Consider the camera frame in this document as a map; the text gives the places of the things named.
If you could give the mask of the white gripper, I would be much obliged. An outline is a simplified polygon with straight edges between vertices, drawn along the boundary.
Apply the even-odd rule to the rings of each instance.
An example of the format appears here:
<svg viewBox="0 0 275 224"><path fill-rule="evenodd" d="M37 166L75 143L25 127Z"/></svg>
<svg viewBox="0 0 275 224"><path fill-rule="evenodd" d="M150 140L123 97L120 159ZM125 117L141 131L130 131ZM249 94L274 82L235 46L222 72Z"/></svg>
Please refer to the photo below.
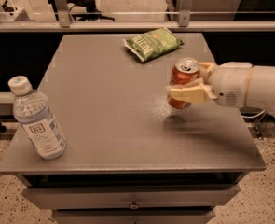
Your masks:
<svg viewBox="0 0 275 224"><path fill-rule="evenodd" d="M241 108L245 103L248 77L253 71L250 63L229 62L218 65L199 62L201 78L185 85L168 85L167 95L177 101L201 104L215 100L219 105Z"/></svg>

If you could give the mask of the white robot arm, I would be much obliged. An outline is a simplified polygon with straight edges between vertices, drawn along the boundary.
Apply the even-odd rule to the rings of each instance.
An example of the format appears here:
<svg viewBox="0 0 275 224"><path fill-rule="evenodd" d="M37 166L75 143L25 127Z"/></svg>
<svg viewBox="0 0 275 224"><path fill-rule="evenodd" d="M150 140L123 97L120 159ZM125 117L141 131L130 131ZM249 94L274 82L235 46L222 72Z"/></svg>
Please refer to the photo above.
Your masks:
<svg viewBox="0 0 275 224"><path fill-rule="evenodd" d="M167 86L170 98L185 103L214 100L221 106L259 108L275 118L275 66L237 62L199 66L200 78Z"/></svg>

